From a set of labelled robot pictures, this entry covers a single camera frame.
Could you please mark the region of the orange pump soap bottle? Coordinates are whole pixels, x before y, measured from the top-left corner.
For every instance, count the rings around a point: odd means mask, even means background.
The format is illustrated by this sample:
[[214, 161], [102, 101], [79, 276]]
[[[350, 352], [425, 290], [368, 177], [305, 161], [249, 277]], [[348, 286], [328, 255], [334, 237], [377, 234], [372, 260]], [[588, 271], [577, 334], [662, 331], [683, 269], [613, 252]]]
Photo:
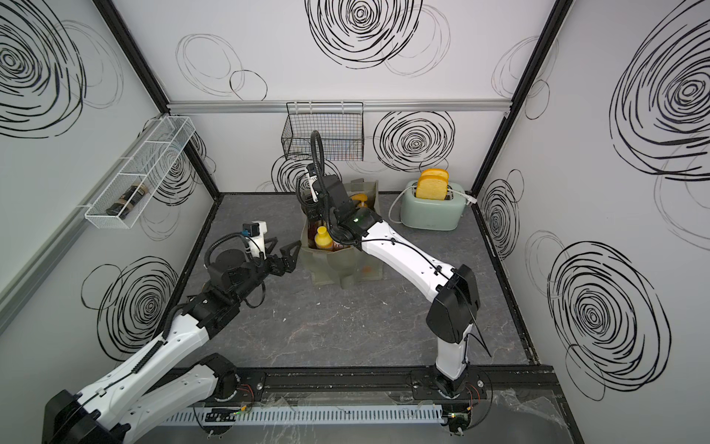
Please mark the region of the orange pump soap bottle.
[[370, 208], [370, 201], [366, 194], [353, 194], [351, 201], [353, 201], [357, 208]]

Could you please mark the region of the yellow cap bottle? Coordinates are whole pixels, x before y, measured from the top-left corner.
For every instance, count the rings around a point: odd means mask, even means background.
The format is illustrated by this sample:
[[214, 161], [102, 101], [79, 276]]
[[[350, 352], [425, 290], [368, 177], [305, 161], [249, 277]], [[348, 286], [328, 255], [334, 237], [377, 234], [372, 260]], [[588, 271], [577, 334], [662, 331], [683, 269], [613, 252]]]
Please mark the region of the yellow cap bottle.
[[320, 226], [317, 228], [314, 235], [314, 244], [317, 249], [324, 251], [332, 251], [334, 248], [334, 241], [331, 238], [327, 227]]

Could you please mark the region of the green fabric shopping bag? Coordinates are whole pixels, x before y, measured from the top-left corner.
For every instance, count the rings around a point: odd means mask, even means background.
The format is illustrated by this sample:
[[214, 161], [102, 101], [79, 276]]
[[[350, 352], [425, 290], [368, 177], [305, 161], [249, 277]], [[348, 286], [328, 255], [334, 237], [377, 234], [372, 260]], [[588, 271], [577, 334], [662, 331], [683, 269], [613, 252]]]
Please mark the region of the green fabric shopping bag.
[[[380, 212], [377, 181], [354, 179], [345, 184], [345, 189], [349, 195], [365, 194], [366, 205]], [[335, 284], [348, 289], [362, 281], [381, 280], [384, 277], [384, 263], [354, 247], [343, 247], [336, 251], [317, 249], [314, 243], [314, 221], [307, 216], [307, 210], [302, 210], [304, 226], [298, 262], [310, 272], [314, 286]]]

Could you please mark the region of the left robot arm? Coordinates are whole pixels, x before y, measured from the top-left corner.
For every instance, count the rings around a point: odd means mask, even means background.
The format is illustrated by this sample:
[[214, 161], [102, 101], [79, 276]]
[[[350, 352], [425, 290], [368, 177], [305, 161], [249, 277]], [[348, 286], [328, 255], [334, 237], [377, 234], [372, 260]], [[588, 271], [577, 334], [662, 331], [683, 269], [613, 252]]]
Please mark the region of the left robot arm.
[[200, 401], [255, 401], [234, 364], [218, 353], [200, 360], [170, 381], [165, 376], [185, 357], [207, 344], [241, 311], [270, 276], [295, 270], [301, 249], [292, 242], [273, 249], [277, 239], [253, 255], [231, 249], [204, 264], [210, 275], [203, 290], [169, 312], [153, 340], [120, 366], [77, 394], [62, 390], [44, 409], [44, 443], [133, 443], [166, 419]]

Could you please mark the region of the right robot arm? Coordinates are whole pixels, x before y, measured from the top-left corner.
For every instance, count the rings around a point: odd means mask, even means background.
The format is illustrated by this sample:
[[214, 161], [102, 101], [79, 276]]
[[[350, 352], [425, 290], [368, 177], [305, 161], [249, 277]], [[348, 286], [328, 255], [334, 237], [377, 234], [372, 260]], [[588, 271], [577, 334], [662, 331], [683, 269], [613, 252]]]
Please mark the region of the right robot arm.
[[436, 386], [445, 397], [457, 397], [467, 379], [468, 337], [480, 308], [473, 270], [455, 268], [407, 241], [377, 212], [354, 203], [337, 176], [308, 172], [305, 181], [333, 241], [384, 262], [429, 301], [426, 323], [437, 338]]

